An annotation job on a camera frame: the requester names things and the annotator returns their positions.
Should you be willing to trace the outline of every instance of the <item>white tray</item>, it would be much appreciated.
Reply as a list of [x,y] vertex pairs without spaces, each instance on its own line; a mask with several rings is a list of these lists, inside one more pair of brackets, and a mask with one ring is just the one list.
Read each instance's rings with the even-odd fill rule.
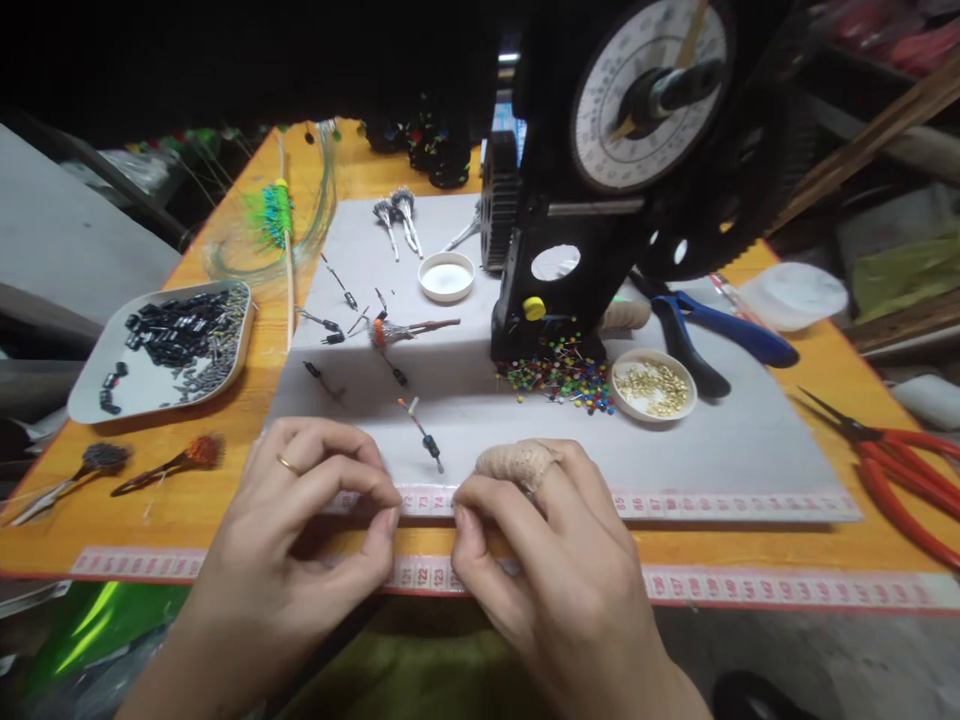
[[[446,245],[473,217],[476,195],[417,198],[416,224],[424,254]],[[389,357],[410,380],[401,388],[373,350],[366,333],[340,345],[322,345],[321,325],[301,321],[268,417],[328,417],[370,433],[400,490],[409,515],[452,515],[450,498],[491,445],[528,437],[575,438],[599,465],[624,518],[657,520],[843,522],[861,519],[830,463],[777,381],[746,350],[727,338],[688,326],[697,350],[726,377],[733,391],[704,399],[683,420],[652,425],[617,412],[588,417],[572,403],[557,406],[531,394],[523,404],[506,382],[497,385],[490,362],[490,317],[500,280],[478,272],[473,292],[454,305],[438,305],[420,290],[420,261],[403,248],[394,262],[387,233],[370,212],[372,200],[346,200],[327,234],[324,255],[360,307],[379,312],[374,288],[384,295],[390,320],[399,324],[461,318],[460,325],[424,333],[390,347]],[[480,264],[480,238],[457,250]],[[716,294],[708,280],[705,291]],[[684,289],[700,296],[696,287]],[[629,283],[620,295],[639,296]],[[320,263],[305,303],[317,317],[349,328],[357,319],[343,290]],[[604,338],[610,359],[637,347],[665,349],[654,315],[633,332]],[[304,369],[313,363],[334,390],[333,402]],[[420,433],[397,405],[420,396],[417,417],[440,446],[446,473],[424,450]],[[354,498],[342,495],[328,512]]]
[[[226,379],[209,395],[191,402],[178,403],[181,394],[179,390],[174,390],[174,386],[181,383],[174,380],[172,370],[154,365],[145,350],[140,349],[134,352],[125,345],[130,335],[125,325],[127,318],[147,303],[162,305],[167,300],[187,300],[200,293],[218,293],[236,285],[247,288],[247,305],[243,310],[243,326],[240,330],[237,356],[233,360],[233,367]],[[81,425],[93,425],[109,420],[190,407],[216,397],[237,379],[243,369],[247,346],[250,344],[250,331],[253,329],[252,298],[253,295],[246,283],[237,280],[218,280],[203,285],[148,293],[131,300],[110,318],[80,377],[77,378],[77,383],[73,386],[70,399],[67,401],[67,412],[70,418]],[[120,378],[120,382],[113,389],[113,403],[121,408],[121,412],[111,415],[106,410],[100,409],[100,391],[103,389],[104,378],[116,369],[117,361],[125,362],[130,373]],[[197,361],[197,372],[201,372],[209,363],[208,358],[200,358]],[[162,408],[160,405],[163,403],[170,405]]]

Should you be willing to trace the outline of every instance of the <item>wooden table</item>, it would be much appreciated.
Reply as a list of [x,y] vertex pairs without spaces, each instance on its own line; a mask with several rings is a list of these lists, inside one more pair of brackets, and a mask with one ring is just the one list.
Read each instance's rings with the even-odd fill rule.
[[[294,126],[285,136],[288,180],[294,199],[312,197],[319,178],[317,146],[305,142],[301,127]],[[343,140],[337,148],[336,170],[340,199],[376,198],[389,194],[401,184],[410,186],[416,194],[439,194],[422,176],[409,169],[406,157],[377,156],[356,136],[354,123],[341,121],[340,128]],[[273,177],[277,167],[277,144],[268,141],[241,175],[233,192],[257,191]],[[473,155],[470,181],[458,192],[479,192],[478,171],[479,149]],[[205,236],[215,231],[222,215],[219,210],[213,215],[165,287],[207,280],[201,263],[202,247]],[[776,258],[770,250],[758,243],[726,268],[725,273],[731,282],[739,284],[774,262]],[[308,267],[298,273],[301,299],[306,295],[313,272],[314,268]],[[272,297],[257,294],[260,312],[246,370],[223,395],[196,408],[96,427],[71,422],[36,463],[18,489],[18,496],[72,475],[83,450],[98,441],[134,448],[130,472],[139,472],[169,460],[195,436],[219,431],[226,435],[228,442],[221,469],[194,474],[189,479],[184,476],[160,488],[116,499],[107,496],[116,484],[113,478],[81,488],[63,498],[52,517],[0,530],[0,571],[12,576],[68,576],[81,551],[88,546],[200,551],[209,547],[235,491],[247,448],[261,431],[283,367],[284,297],[282,289]],[[833,324],[818,323],[796,338],[795,344],[803,358],[800,364],[789,370],[773,371],[790,397],[796,398],[796,386],[803,385],[869,424],[916,427]],[[633,526],[633,534],[645,567],[702,566],[711,572],[722,572],[724,568],[776,569],[800,574],[840,571],[860,578],[880,577],[877,573],[946,573],[901,537],[876,511],[858,481],[853,467],[856,457],[845,441],[810,418],[799,405],[798,412],[812,427],[820,447],[862,509],[865,520],[812,527],[637,524]],[[948,545],[960,548],[960,524],[909,495],[904,497],[904,502],[923,525]],[[6,508],[4,519],[9,520],[23,506],[22,503],[14,505]],[[329,550],[334,554],[356,551],[362,538],[362,529],[344,526],[330,539]],[[454,530],[448,521],[438,520],[430,526],[422,522],[416,526],[401,523],[396,552],[402,557],[449,556],[453,539]],[[498,555],[510,556],[509,547],[501,537],[494,538],[493,546]]]

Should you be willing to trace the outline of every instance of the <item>measuring tape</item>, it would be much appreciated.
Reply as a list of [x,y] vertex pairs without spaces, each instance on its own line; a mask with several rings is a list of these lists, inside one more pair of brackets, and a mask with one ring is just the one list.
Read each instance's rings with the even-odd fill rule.
[[[431,485],[397,488],[403,514],[410,517],[453,517],[457,488]],[[863,519],[845,490],[779,495],[731,493],[636,493],[613,490],[613,503],[627,520],[714,520],[723,522],[857,522]],[[323,512],[343,515],[360,495],[341,492]]]
[[[190,583],[205,556],[204,550],[91,546],[80,553],[70,577]],[[346,557],[331,556],[326,563],[333,567]],[[519,571],[515,561],[500,564],[511,574]],[[946,574],[644,565],[643,579],[655,605],[960,613],[960,585]],[[384,587],[415,595],[466,594],[444,556],[396,558]]]

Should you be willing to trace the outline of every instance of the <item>gold ring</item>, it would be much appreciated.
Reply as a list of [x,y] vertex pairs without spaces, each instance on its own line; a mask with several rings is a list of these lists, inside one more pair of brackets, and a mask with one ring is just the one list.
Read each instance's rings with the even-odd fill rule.
[[292,472],[292,473],[293,473],[294,475],[296,475],[297,477],[300,477],[301,475],[303,475],[303,470],[301,470],[300,468],[298,468],[298,467],[297,467],[296,465],[294,465],[293,463],[289,462],[289,461],[288,461],[285,457],[283,457],[283,455],[281,455],[280,453],[277,453],[277,462],[279,462],[281,465],[283,465],[285,468],[287,468],[287,470],[289,470],[290,472]]

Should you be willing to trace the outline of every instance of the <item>hand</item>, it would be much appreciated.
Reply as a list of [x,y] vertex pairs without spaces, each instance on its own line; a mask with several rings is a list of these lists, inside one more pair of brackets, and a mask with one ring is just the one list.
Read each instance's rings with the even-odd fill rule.
[[[384,509],[360,553],[327,570],[291,551],[339,490],[369,494]],[[279,690],[389,576],[400,503],[366,433],[317,418],[274,422],[251,448],[190,597],[118,717],[240,717]]]
[[[537,442],[562,454],[536,491],[543,515],[508,479],[473,475],[457,490],[463,586],[563,716],[708,718],[664,650],[636,545],[596,464],[573,441]],[[493,559],[475,510],[496,520],[522,575]]]

